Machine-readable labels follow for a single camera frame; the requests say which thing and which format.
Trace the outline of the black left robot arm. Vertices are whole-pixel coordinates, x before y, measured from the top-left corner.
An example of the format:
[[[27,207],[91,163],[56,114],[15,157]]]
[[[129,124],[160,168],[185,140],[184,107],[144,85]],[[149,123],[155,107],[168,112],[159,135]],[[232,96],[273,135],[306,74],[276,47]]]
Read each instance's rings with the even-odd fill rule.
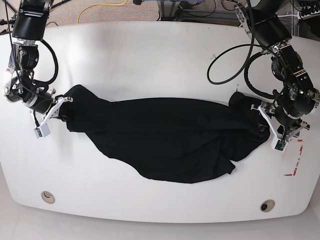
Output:
[[[260,112],[272,130],[272,148],[284,151],[291,138],[298,137],[302,129],[310,129],[310,125],[301,117],[319,108],[320,92],[314,87],[308,72],[304,69],[300,55],[290,44],[292,35],[276,14],[287,1],[261,0],[255,7],[252,7],[250,1],[246,3],[244,6],[237,2],[234,11],[251,39],[248,45],[249,52],[240,70],[232,77],[221,81],[221,84],[226,84],[240,73],[244,73],[245,83],[252,92],[272,100],[272,103],[263,101],[252,108]],[[249,81],[250,65],[266,54],[271,55],[273,75],[283,84],[280,92],[262,92]]]

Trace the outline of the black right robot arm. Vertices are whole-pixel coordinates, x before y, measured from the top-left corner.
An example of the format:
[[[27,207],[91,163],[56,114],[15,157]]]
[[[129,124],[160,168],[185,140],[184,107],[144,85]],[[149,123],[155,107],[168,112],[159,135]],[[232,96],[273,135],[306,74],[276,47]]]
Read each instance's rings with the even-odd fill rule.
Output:
[[[70,97],[53,97],[54,90],[49,86],[57,79],[59,64],[52,47],[43,39],[50,11],[54,6],[52,0],[22,0],[18,11],[12,19],[0,21],[7,26],[11,53],[7,72],[8,80],[3,88],[4,97],[11,103],[22,101],[32,110],[35,131],[44,136],[48,120],[58,115],[60,106],[71,101]],[[48,81],[34,78],[34,69],[39,62],[39,50],[36,42],[42,43],[51,53],[54,63],[53,77]]]

